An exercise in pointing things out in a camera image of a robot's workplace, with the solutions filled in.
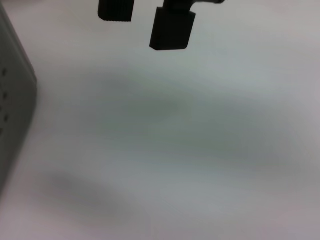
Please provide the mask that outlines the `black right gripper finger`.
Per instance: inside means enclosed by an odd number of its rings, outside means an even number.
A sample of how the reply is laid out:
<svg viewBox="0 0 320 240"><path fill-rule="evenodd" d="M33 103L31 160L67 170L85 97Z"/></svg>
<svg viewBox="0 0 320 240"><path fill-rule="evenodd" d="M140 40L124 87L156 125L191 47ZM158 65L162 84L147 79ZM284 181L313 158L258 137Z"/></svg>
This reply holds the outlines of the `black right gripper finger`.
<svg viewBox="0 0 320 240"><path fill-rule="evenodd" d="M108 22L131 22L132 0L99 0L98 17Z"/></svg>
<svg viewBox="0 0 320 240"><path fill-rule="evenodd" d="M200 0L165 0L156 9L150 48L156 51L184 50L188 47L196 14L191 11Z"/></svg>

